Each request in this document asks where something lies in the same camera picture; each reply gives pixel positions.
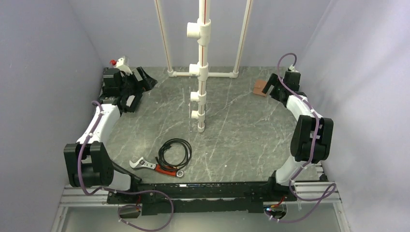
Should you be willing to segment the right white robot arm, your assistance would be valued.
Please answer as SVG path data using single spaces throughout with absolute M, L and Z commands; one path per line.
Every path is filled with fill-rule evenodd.
M 317 113 L 309 104 L 304 92 L 299 91 L 301 73 L 287 69 L 283 78 L 270 75 L 262 89 L 270 97 L 281 102 L 296 119 L 296 127 L 291 139 L 290 156 L 274 172 L 275 181 L 266 188 L 266 194 L 273 201 L 285 194 L 285 187 L 300 169 L 326 160 L 330 154 L 334 122 Z

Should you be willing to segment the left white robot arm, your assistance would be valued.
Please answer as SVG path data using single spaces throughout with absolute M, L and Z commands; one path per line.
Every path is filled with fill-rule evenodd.
M 132 185 L 139 178 L 111 160 L 105 143 L 123 113 L 137 110 L 143 93 L 150 91 L 157 80 L 142 67 L 124 71 L 106 68 L 102 75 L 102 89 L 95 106 L 94 116 L 83 135 L 72 144 L 66 144 L 65 158 L 69 183 L 92 195 L 88 188 L 120 191 L 127 203 L 138 199 L 139 189 Z

